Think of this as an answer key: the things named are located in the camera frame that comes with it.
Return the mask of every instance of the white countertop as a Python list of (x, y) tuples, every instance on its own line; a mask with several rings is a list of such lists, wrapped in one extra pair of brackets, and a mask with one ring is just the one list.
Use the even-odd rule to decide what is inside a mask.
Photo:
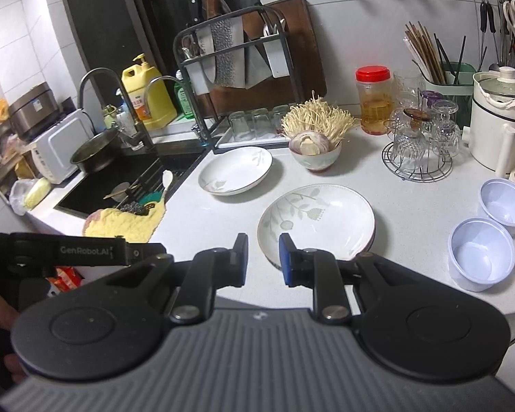
[[(273, 165), (264, 181), (233, 196), (214, 197), (199, 187), (200, 170), (215, 157), (207, 155), (168, 201), (151, 242), (163, 243), (176, 260), (188, 260), (203, 249), (230, 247), (237, 233), (246, 232), (246, 285), (221, 289), (218, 295), (262, 307), (310, 307), (311, 290), (286, 287), (281, 272), (261, 252), (257, 225), (265, 209), (288, 191), (308, 184), (341, 184), (363, 195), (374, 209), (376, 237), (372, 252), (457, 288), (448, 273), (448, 236), (460, 221), (475, 216), (479, 187), (494, 173), (465, 149), (445, 180), (427, 184), (403, 181), (382, 162), (387, 137), (372, 137), (354, 129), (347, 138), (349, 143), (344, 144), (341, 157), (320, 174), (297, 164), (288, 149), (271, 150)], [(54, 189), (30, 215), (59, 233), (80, 235), (83, 220), (53, 206), (81, 179), (82, 175), (78, 175), (65, 187)], [(515, 269), (500, 284), (470, 294), (490, 302), (506, 315), (515, 313)], [(352, 307), (358, 311), (350, 297)]]

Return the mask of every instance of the cutting board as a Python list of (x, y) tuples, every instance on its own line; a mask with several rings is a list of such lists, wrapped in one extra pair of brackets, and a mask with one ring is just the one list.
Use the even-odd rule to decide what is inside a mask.
[[(279, 0), (268, 6), (280, 10), (286, 18), (288, 46), (303, 97), (305, 100), (310, 99), (313, 90), (316, 95), (324, 96), (326, 81), (308, 2), (306, 0)], [(251, 40), (263, 36), (264, 22), (257, 12), (245, 14), (243, 26)], [(220, 115), (238, 110), (253, 110), (264, 106), (274, 107), (294, 102), (289, 77), (278, 79), (271, 77), (250, 89), (216, 87), (210, 92), (210, 98), (216, 112)], [(199, 97), (199, 105), (202, 113), (210, 114), (209, 105), (204, 97)]]

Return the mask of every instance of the red lid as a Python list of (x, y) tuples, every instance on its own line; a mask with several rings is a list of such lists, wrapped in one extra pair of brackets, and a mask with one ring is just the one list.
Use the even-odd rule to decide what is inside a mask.
[(391, 78), (389, 69), (384, 66), (363, 66), (355, 73), (359, 82), (383, 82)]

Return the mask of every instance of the cooking pot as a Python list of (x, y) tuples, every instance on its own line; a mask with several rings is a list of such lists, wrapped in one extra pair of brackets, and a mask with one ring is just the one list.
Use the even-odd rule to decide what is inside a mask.
[(462, 140), (471, 155), (499, 177), (515, 168), (515, 69), (487, 71), (473, 76), (471, 126)]
[(109, 128), (82, 144), (73, 153), (71, 164), (85, 173), (99, 172), (121, 154), (121, 145), (118, 129)]

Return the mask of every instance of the kitchen sink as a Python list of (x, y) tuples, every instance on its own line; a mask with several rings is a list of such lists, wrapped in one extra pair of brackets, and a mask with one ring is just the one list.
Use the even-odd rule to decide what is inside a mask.
[(103, 197), (124, 182), (132, 186), (137, 184), (138, 187), (122, 204), (140, 201), (144, 196), (162, 190), (162, 172), (170, 170), (174, 179), (166, 194), (167, 200), (204, 158), (206, 152), (198, 141), (196, 144), (184, 144), (184, 147), (179, 144), (158, 144), (156, 154), (129, 150), (126, 155), (121, 155), (101, 171), (87, 175), (55, 209), (87, 218), (96, 210), (118, 207), (118, 202), (112, 198), (104, 200)]

